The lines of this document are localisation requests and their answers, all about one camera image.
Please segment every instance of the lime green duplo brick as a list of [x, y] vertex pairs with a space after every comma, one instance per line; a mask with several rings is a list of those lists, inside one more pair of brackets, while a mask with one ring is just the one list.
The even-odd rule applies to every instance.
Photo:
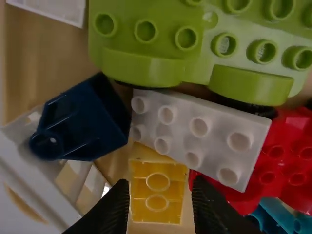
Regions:
[[[311, 0], [89, 1], [92, 62], [108, 77], [132, 85], [185, 81], [216, 87], [214, 69], [222, 65], [249, 71], [249, 80], [257, 73], [275, 78], [254, 82], [262, 86], [253, 88], [248, 101], [282, 104], [287, 92], [293, 97], [301, 91], [312, 65], [311, 46]], [[292, 80], [290, 91], [286, 82], [283, 93], [273, 95], [272, 84], [284, 77]], [[240, 85], [233, 89], [227, 97], [252, 96]], [[269, 97], [261, 102], [255, 98], [260, 93]]]
[[89, 54], [108, 77], [172, 87], [204, 77], [200, 0], [91, 0]]
[[209, 88], [222, 96], [266, 106], [283, 104], [292, 88], [293, 79], [261, 72], [216, 65]]

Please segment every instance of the white plastic box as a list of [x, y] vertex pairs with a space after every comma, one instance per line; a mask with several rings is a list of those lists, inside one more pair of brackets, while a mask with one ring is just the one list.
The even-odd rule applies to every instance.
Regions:
[[[37, 108], [1, 128], [0, 175], [42, 219], [63, 232], [99, 201], [107, 181], [91, 162], [43, 161], [30, 152], [28, 139], [40, 113]], [[81, 196], [86, 204], [81, 205]]]
[[79, 28], [84, 25], [86, 0], [6, 0], [6, 3]]
[[244, 192], [271, 120], [172, 91], [134, 90], [131, 137]]

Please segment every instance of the dark blue duplo brick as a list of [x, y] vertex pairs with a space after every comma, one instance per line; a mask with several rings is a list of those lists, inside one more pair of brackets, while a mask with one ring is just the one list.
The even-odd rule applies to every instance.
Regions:
[[131, 116], [98, 73], [48, 101], [30, 149], [45, 160], [91, 161], [128, 142]]

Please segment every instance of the yellow duplo brick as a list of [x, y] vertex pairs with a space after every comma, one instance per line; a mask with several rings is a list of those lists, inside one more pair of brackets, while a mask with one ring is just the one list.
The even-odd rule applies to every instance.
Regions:
[[188, 168], [137, 142], [129, 166], [132, 220], [180, 224]]

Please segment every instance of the wooden surface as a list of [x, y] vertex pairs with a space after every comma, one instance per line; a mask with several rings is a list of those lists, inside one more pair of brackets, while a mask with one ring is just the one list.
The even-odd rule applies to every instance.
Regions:
[[[0, 78], [2, 122], [12, 121], [33, 107], [98, 71], [88, 59], [87, 30], [30, 13], [0, 2]], [[129, 106], [131, 90], [115, 88]], [[206, 98], [205, 87], [182, 84], [179, 91]], [[302, 104], [312, 96], [312, 78], [286, 106]], [[126, 177], [129, 146], [103, 157], [97, 166], [111, 183]], [[129, 234], [194, 234], [191, 197], [186, 189], [181, 226], [129, 225]]]

